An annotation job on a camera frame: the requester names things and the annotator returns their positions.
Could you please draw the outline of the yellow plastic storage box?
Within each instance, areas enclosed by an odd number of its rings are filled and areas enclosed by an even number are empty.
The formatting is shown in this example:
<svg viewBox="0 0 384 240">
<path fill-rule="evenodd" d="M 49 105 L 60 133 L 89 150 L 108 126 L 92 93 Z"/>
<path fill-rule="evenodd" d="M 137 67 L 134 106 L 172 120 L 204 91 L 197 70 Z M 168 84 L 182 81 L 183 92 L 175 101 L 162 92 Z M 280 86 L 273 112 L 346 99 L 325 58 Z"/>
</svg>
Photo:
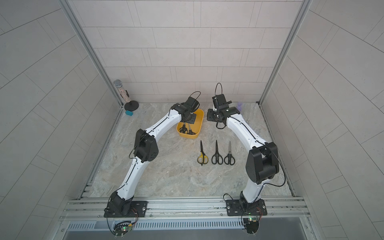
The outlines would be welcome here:
<svg viewBox="0 0 384 240">
<path fill-rule="evenodd" d="M 179 135 L 183 138 L 187 139 L 196 139 L 200 131 L 202 129 L 202 124 L 203 124 L 203 118 L 204 118 L 204 112 L 202 109 L 197 109 L 193 113 L 193 118 L 194 123 L 178 123 L 177 125 L 177 132 Z"/>
</svg>

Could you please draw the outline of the all black scissors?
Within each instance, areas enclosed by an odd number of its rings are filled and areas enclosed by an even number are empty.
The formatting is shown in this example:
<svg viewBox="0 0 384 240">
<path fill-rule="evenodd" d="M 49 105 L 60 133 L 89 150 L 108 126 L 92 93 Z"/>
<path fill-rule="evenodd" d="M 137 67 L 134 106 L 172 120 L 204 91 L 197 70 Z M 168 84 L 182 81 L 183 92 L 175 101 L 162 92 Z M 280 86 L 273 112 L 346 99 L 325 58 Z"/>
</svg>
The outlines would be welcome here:
<svg viewBox="0 0 384 240">
<path fill-rule="evenodd" d="M 216 141 L 215 153 L 211 158 L 211 162 L 213 165 L 222 165 L 224 163 L 223 157 L 219 153 L 218 141 Z"/>
</svg>

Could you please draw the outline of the silver blade black scissors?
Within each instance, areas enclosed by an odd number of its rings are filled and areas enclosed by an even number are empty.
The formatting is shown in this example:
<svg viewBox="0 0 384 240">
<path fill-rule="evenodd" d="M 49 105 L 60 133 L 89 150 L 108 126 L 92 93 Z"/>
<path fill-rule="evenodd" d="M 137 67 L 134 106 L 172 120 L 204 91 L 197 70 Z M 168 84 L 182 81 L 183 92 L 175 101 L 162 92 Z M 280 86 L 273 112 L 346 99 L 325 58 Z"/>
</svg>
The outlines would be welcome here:
<svg viewBox="0 0 384 240">
<path fill-rule="evenodd" d="M 228 154 L 224 157 L 224 163 L 226 165 L 233 166 L 235 164 L 236 160 L 232 155 L 232 143 L 229 142 L 229 148 L 228 148 Z"/>
</svg>

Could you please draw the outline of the yellow black handled scissors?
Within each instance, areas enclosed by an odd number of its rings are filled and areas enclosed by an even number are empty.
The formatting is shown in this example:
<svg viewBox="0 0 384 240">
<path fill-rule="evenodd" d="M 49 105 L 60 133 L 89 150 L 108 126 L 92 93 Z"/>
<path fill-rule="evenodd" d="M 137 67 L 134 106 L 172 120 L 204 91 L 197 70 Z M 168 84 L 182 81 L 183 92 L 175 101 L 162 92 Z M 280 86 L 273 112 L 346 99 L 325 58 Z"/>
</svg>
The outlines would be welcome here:
<svg viewBox="0 0 384 240">
<path fill-rule="evenodd" d="M 207 164 L 209 162 L 209 158 L 208 156 L 204 153 L 204 149 L 203 149 L 203 143 L 202 141 L 200 141 L 200 156 L 197 158 L 197 162 L 203 166 L 205 164 Z"/>
</svg>

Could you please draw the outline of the small black scissors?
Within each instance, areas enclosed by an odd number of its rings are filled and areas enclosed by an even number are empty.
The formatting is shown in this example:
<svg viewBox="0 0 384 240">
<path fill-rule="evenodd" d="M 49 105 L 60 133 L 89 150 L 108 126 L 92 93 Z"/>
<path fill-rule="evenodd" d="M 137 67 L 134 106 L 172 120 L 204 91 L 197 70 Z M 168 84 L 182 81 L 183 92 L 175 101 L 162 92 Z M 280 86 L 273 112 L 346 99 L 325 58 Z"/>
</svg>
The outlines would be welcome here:
<svg viewBox="0 0 384 240">
<path fill-rule="evenodd" d="M 186 123 L 183 123 L 183 126 L 180 128 L 180 133 L 182 134 L 188 134 L 189 129 L 186 127 Z"/>
</svg>

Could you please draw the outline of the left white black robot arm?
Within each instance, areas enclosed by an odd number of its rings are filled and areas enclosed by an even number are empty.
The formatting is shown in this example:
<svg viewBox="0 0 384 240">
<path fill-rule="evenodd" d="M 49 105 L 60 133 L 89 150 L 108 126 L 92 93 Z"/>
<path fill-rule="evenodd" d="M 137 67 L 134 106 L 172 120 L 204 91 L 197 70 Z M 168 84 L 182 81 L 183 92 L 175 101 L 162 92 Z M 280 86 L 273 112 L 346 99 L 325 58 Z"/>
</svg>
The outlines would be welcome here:
<svg viewBox="0 0 384 240">
<path fill-rule="evenodd" d="M 159 153 L 157 141 L 179 122 L 189 122 L 199 106 L 197 99 L 190 96 L 186 102 L 174 104 L 169 112 L 153 126 L 137 131 L 131 167 L 120 188 L 111 194 L 105 208 L 105 218 L 129 216 L 139 180 L 149 162 L 153 161 Z"/>
</svg>

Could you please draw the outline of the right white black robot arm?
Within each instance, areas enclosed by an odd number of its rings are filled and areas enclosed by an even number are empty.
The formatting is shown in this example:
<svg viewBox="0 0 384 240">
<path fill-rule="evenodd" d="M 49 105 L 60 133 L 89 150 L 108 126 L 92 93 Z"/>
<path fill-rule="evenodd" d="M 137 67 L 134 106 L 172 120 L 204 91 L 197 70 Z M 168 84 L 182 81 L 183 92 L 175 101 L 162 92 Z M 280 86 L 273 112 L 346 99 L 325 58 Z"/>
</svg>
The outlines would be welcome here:
<svg viewBox="0 0 384 240">
<path fill-rule="evenodd" d="M 214 108 L 208 109 L 207 120 L 224 124 L 232 130 L 249 151 L 245 170 L 248 182 L 240 194 L 243 212 L 256 209 L 256 202 L 265 185 L 275 186 L 270 180 L 280 171 L 278 148 L 275 143 L 262 139 L 244 120 L 236 107 L 230 107 L 223 94 L 212 97 Z"/>
</svg>

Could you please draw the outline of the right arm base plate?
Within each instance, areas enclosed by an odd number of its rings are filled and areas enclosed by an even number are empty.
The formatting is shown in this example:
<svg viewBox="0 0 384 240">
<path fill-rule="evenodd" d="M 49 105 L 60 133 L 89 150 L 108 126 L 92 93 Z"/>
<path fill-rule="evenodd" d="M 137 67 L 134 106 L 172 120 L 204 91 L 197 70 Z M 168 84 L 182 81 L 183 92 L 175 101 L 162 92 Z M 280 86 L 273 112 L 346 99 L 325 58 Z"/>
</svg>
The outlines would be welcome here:
<svg viewBox="0 0 384 240">
<path fill-rule="evenodd" d="M 268 214 L 264 200 L 254 203 L 245 200 L 225 200 L 227 215 L 233 216 L 266 216 Z"/>
</svg>

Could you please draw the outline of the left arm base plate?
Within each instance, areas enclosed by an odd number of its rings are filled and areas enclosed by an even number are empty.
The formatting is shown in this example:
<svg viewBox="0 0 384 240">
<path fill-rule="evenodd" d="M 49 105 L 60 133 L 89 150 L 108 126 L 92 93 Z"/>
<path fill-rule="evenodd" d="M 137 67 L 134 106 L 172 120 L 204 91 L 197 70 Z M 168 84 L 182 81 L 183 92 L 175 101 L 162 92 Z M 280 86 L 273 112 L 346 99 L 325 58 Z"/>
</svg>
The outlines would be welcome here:
<svg viewBox="0 0 384 240">
<path fill-rule="evenodd" d="M 104 210 L 104 218 L 144 217 L 147 211 L 147 203 L 147 201 L 108 202 Z"/>
</svg>

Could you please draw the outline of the aluminium front rail frame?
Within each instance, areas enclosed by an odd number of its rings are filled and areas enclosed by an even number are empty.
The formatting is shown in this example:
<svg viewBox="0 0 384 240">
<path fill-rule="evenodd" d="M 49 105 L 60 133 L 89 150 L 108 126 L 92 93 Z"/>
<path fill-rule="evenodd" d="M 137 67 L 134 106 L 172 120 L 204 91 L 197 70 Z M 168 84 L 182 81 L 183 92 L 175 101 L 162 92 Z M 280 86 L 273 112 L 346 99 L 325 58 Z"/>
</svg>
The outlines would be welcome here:
<svg viewBox="0 0 384 240">
<path fill-rule="evenodd" d="M 225 200 L 229 197 L 203 198 L 135 198 L 133 201 L 147 201 L 147 211 L 139 220 L 171 219 L 241 219 L 256 216 L 227 215 Z M 268 214 L 262 218 L 301 218 L 310 217 L 310 211 L 302 197 L 262 197 Z M 113 220 L 133 218 L 111 218 Z"/>
</svg>

